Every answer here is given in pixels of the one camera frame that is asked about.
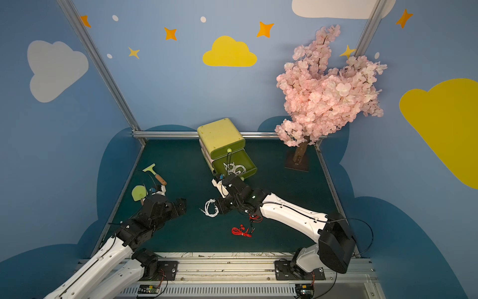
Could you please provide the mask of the red earphones coil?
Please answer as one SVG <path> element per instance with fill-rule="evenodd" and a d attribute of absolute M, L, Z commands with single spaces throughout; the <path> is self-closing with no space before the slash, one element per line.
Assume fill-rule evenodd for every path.
<path fill-rule="evenodd" d="M 263 217 L 259 215 L 249 215 L 250 223 L 261 223 L 263 221 Z"/>

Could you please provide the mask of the white earphones coil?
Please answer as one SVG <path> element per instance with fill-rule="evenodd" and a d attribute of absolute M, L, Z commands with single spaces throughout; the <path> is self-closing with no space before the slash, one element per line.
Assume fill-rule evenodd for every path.
<path fill-rule="evenodd" d="M 227 174 L 235 174 L 235 170 L 236 170 L 235 163 L 229 163 L 229 164 L 224 163 L 224 168 Z"/>
<path fill-rule="evenodd" d="M 236 175 L 241 175 L 241 174 L 244 174 L 246 172 L 246 168 L 241 164 L 234 165 L 232 171 Z"/>
<path fill-rule="evenodd" d="M 202 209 L 200 209 L 201 212 L 204 213 L 205 216 L 209 218 L 215 218 L 219 215 L 219 208 L 216 206 L 216 200 L 215 199 L 209 199 L 205 204 Z"/>

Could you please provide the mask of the green drawer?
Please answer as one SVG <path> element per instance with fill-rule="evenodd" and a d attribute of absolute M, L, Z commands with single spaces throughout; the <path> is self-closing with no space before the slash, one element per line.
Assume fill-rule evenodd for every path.
<path fill-rule="evenodd" d="M 228 153 L 227 156 L 216 159 L 213 161 L 212 166 L 214 171 L 217 174 L 222 174 L 224 176 L 228 176 L 225 168 L 224 168 L 224 163 L 229 164 L 229 163 L 235 163 L 235 165 L 243 165 L 246 168 L 246 172 L 241 175 L 236 175 L 237 177 L 241 179 L 247 179 L 251 176 L 253 176 L 257 172 L 257 167 L 252 162 L 251 158 L 249 155 L 246 153 L 244 149 L 241 149 L 239 151 L 236 151 L 235 153 Z"/>
<path fill-rule="evenodd" d="M 228 153 L 235 153 L 236 151 L 242 150 L 245 148 L 246 140 L 241 139 L 235 142 L 226 144 L 225 142 L 218 142 L 214 144 L 210 151 L 210 157 L 213 160 L 227 156 Z"/>

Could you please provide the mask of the green three-drawer cabinet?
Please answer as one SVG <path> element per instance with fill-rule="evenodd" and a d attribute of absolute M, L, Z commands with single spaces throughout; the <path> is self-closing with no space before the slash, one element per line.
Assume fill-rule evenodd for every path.
<path fill-rule="evenodd" d="M 245 151 L 246 140 L 229 118 L 197 129 L 202 154 L 214 176 L 234 174 L 247 179 L 257 167 Z"/>

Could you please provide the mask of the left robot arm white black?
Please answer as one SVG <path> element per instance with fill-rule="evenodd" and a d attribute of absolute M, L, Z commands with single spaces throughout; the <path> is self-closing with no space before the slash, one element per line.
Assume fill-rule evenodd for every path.
<path fill-rule="evenodd" d="M 101 249 L 47 299 L 113 299 L 143 277 L 159 274 L 158 256 L 137 249 L 167 221 L 186 213 L 187 201 L 169 201 L 161 194 L 145 198 L 142 207 L 124 221 Z"/>

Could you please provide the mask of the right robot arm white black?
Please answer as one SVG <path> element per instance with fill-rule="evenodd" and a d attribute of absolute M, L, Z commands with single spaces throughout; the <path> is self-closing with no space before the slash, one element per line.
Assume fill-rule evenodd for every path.
<path fill-rule="evenodd" d="M 340 213 L 325 214 L 307 210 L 260 188 L 253 189 L 235 175 L 214 178 L 219 190 L 215 201 L 219 214 L 238 210 L 283 223 L 304 234 L 314 245 L 296 251 L 290 268 L 295 275 L 308 274 L 322 267 L 345 274 L 348 270 L 356 238 L 346 218 Z"/>

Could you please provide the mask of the red earphones lower bundle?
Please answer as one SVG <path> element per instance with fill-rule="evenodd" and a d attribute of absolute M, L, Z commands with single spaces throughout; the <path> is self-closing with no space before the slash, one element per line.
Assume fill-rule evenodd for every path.
<path fill-rule="evenodd" d="M 233 235 L 251 238 L 254 231 L 255 231 L 255 228 L 253 227 L 246 228 L 244 225 L 241 224 L 239 227 L 233 227 L 231 230 L 231 233 Z"/>

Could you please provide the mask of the left green circuit board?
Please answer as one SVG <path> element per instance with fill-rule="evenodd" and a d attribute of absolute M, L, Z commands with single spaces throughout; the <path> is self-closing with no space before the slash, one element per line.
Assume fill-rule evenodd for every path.
<path fill-rule="evenodd" d="M 156 297 L 160 294 L 161 288 L 157 285 L 140 285 L 138 287 L 137 297 Z"/>

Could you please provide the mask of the green circuit board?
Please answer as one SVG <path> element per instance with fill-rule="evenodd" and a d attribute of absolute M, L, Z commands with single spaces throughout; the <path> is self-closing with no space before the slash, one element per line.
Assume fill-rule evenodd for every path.
<path fill-rule="evenodd" d="M 161 288 L 157 285 L 140 285 L 138 287 L 137 297 L 156 297 L 160 294 Z"/>
<path fill-rule="evenodd" d="M 314 286 L 312 284 L 296 284 L 295 299 L 312 299 L 314 296 Z"/>

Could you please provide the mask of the right green circuit board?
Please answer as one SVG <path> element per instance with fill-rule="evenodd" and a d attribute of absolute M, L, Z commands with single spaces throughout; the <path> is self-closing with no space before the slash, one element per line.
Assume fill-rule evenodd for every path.
<path fill-rule="evenodd" d="M 296 284 L 295 299 L 312 299 L 314 296 L 314 286 L 312 284 Z"/>

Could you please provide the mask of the pink blossom artificial tree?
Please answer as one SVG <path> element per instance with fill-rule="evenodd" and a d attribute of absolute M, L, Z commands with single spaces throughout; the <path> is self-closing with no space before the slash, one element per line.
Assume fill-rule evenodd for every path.
<path fill-rule="evenodd" d="M 285 111 L 290 116 L 275 132 L 288 147 L 294 147 L 290 164 L 304 166 L 307 147 L 353 122 L 359 113 L 382 117 L 380 90 L 374 84 L 387 65 L 366 56 L 353 56 L 347 49 L 346 66 L 330 68 L 331 43 L 341 34 L 340 26 L 322 27 L 308 46 L 294 50 L 293 61 L 277 76 L 276 86 L 285 95 Z"/>

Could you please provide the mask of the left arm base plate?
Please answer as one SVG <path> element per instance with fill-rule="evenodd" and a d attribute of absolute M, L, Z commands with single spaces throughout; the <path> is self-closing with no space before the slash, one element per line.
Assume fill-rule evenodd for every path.
<path fill-rule="evenodd" d="M 153 265 L 150 280 L 174 281 L 178 272 L 179 262 L 175 260 L 160 260 Z"/>

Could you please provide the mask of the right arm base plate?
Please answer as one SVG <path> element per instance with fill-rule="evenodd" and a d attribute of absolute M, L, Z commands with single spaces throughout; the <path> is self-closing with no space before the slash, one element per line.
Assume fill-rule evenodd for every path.
<path fill-rule="evenodd" d="M 323 268 L 318 268 L 313 272 L 305 272 L 286 259 L 274 261 L 274 267 L 276 280 L 326 280 Z"/>

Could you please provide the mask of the aluminium rail front frame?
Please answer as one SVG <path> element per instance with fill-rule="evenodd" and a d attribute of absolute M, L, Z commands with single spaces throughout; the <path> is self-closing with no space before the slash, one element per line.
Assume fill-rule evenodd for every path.
<path fill-rule="evenodd" d="M 276 280 L 274 261 L 292 259 L 284 252 L 160 252 L 158 261 L 179 262 L 174 281 L 143 277 L 114 299 L 291 298 L 296 284 L 312 284 L 313 298 L 382 299 L 385 294 L 372 262 L 353 259 L 345 274 L 322 266 L 326 280 Z M 140 285 L 157 285 L 156 297 L 137 297 Z"/>

